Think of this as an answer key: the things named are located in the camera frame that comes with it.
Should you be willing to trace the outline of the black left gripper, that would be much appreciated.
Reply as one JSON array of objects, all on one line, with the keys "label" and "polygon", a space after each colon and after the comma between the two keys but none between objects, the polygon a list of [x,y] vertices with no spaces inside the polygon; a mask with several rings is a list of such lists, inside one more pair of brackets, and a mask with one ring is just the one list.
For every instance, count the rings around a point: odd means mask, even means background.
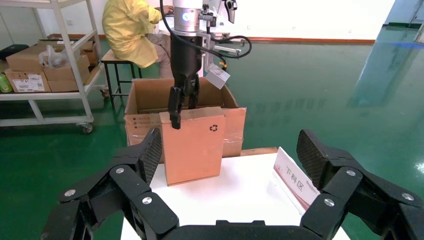
[{"label": "black left gripper", "polygon": [[174,86],[170,88],[168,107],[171,126],[181,128],[181,111],[185,97],[189,97],[188,108],[195,109],[200,92],[198,71],[202,67],[202,53],[197,47],[192,47],[187,42],[200,47],[203,38],[200,36],[176,36],[170,41],[170,65],[174,77]]}]

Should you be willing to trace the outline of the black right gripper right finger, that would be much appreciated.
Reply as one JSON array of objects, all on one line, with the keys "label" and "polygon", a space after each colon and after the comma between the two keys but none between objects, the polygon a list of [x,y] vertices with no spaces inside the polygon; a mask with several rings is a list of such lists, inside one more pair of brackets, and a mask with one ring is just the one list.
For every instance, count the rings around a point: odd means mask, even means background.
[{"label": "black right gripper right finger", "polygon": [[327,146],[309,129],[298,135],[298,160],[319,195],[300,226],[330,240],[352,214],[383,240],[421,240],[424,202],[415,193],[363,168],[346,150]]}]

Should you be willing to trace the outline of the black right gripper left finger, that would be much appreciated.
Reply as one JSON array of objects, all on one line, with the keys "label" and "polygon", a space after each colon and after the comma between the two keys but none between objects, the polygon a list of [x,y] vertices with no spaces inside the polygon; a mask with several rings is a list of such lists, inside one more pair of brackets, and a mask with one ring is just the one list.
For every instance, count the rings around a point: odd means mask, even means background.
[{"label": "black right gripper left finger", "polygon": [[117,212],[141,239],[163,239],[179,227],[179,218],[150,186],[162,150],[157,127],[141,143],[120,149],[108,166],[59,195],[40,239],[91,240],[93,232]]}]

